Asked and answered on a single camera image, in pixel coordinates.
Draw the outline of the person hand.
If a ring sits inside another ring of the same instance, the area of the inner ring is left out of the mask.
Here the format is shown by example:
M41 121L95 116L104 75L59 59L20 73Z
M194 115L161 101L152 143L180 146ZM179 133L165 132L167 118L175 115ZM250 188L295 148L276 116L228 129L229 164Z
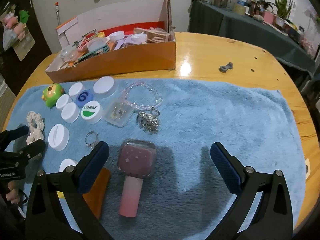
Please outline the person hand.
M7 201L11 202L11 204L18 204L20 202L20 195L16 182L10 181L8 183L8 189L9 193L6 194Z

